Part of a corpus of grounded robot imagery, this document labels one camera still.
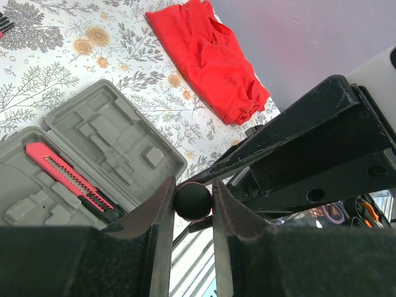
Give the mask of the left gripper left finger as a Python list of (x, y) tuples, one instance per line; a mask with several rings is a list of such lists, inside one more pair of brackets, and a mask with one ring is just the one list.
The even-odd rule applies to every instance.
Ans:
[(1, 228), (2, 296), (166, 296), (174, 177), (104, 230)]

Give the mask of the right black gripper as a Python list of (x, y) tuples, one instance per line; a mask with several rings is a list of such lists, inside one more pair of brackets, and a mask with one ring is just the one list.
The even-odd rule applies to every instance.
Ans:
[(360, 84), (332, 75), (191, 181), (249, 168), (256, 212), (316, 207), (395, 187), (395, 132)]

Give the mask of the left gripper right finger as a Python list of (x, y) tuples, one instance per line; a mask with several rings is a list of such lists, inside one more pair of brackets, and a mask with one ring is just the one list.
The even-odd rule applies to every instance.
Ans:
[(269, 225), (213, 182), (218, 296), (394, 296), (391, 228)]

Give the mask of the pink black utility knife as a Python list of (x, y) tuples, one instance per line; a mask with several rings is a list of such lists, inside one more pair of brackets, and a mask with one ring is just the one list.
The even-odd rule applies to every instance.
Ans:
[(75, 195), (89, 211), (106, 223), (113, 223), (124, 216), (115, 203), (89, 183), (70, 164), (43, 142), (29, 143), (26, 154), (53, 179)]

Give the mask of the pink black long screwdriver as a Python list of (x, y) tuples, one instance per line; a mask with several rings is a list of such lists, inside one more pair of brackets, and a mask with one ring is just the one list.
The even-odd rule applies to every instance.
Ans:
[(185, 183), (177, 188), (173, 207), (175, 212), (186, 221), (201, 221), (209, 215), (213, 207), (212, 194), (201, 183)]

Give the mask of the grey plastic tool case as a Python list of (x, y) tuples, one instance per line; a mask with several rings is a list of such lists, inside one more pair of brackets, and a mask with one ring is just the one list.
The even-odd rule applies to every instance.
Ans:
[[(108, 80), (99, 80), (1, 142), (1, 225), (102, 229), (146, 201), (184, 157)], [(48, 147), (94, 188), (77, 197), (34, 158)]]

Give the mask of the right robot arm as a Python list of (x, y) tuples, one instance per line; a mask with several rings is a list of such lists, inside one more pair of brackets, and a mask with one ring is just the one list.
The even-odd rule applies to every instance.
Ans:
[(203, 185), (250, 168), (257, 212), (317, 207), (395, 187), (395, 48), (332, 75), (192, 177)]

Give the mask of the red cloth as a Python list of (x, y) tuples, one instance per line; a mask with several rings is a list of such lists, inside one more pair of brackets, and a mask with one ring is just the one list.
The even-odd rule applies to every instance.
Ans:
[(270, 94), (234, 32), (215, 18), (210, 1), (188, 1), (145, 16), (175, 66), (225, 124), (243, 124), (264, 111)]

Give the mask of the pink black bit holder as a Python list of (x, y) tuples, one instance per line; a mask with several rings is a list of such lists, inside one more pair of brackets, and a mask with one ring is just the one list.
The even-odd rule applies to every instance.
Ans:
[(15, 23), (11, 22), (8, 17), (6, 17), (3, 13), (0, 13), (0, 38), (4, 36), (6, 32), (12, 29), (15, 26)]

